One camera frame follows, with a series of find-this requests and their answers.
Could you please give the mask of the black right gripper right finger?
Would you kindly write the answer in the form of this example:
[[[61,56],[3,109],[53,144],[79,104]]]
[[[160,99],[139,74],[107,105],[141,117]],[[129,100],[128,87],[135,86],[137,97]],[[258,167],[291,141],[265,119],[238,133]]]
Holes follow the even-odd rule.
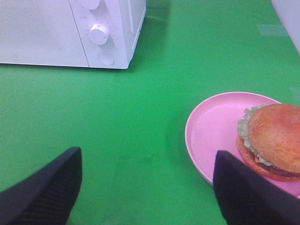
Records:
[[[234,155],[219,150],[213,189],[229,225],[298,225],[300,201],[254,172]]]

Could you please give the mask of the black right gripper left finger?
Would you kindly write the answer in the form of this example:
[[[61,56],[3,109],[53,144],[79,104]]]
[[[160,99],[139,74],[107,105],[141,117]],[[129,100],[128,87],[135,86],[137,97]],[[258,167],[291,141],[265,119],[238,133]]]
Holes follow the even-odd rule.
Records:
[[[0,193],[2,225],[65,225],[83,179],[82,150],[71,147]]]

